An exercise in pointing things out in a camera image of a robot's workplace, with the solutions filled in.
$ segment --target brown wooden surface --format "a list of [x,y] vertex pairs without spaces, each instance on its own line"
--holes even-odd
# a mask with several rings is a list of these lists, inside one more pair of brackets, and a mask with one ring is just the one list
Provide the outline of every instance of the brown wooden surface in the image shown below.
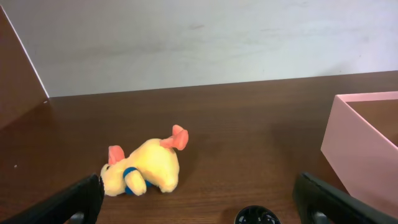
[[398,100],[349,102],[352,109],[398,146]]
[[0,131],[0,220],[98,173],[109,145],[130,153],[180,124],[175,191],[105,197],[98,223],[231,224],[256,204],[300,223],[299,172],[344,190],[320,152],[334,95],[393,90],[398,72],[51,98]]
[[0,129],[47,97],[0,6]]

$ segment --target plush toy's body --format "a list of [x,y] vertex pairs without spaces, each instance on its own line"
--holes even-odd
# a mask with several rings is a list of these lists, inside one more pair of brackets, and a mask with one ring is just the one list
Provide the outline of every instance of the plush toy's body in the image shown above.
[[109,147],[109,162],[101,170],[105,194],[142,195],[153,184],[162,192],[172,192],[178,184],[180,170],[177,154],[188,142],[188,131],[173,126],[168,139],[150,139],[134,150],[128,158],[120,146]]

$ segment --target stuffed animal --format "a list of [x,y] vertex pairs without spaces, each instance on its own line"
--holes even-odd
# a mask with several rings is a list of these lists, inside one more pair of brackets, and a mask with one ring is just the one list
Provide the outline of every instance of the stuffed animal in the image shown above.
[[122,193],[142,195],[147,187],[156,185],[164,192],[172,192],[178,184],[180,166],[173,148],[183,150],[188,131],[173,126],[167,139],[150,139],[134,150],[128,158],[120,146],[109,147],[109,161],[101,169],[106,195]]

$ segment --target yellow stuffed animal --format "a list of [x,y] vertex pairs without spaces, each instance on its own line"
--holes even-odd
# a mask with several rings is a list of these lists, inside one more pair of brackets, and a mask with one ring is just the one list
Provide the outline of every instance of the yellow stuffed animal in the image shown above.
[[101,169],[105,194],[142,195],[154,184],[164,192],[172,192],[178,184],[180,166],[174,148],[183,150],[188,142],[188,131],[173,126],[167,139],[150,139],[134,150],[128,158],[120,146],[109,147],[109,161]]

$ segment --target pink bin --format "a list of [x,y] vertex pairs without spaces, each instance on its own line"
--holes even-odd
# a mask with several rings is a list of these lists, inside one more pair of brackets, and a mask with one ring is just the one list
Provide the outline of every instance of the pink bin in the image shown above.
[[397,140],[398,91],[335,96],[322,153],[351,196],[396,218]]

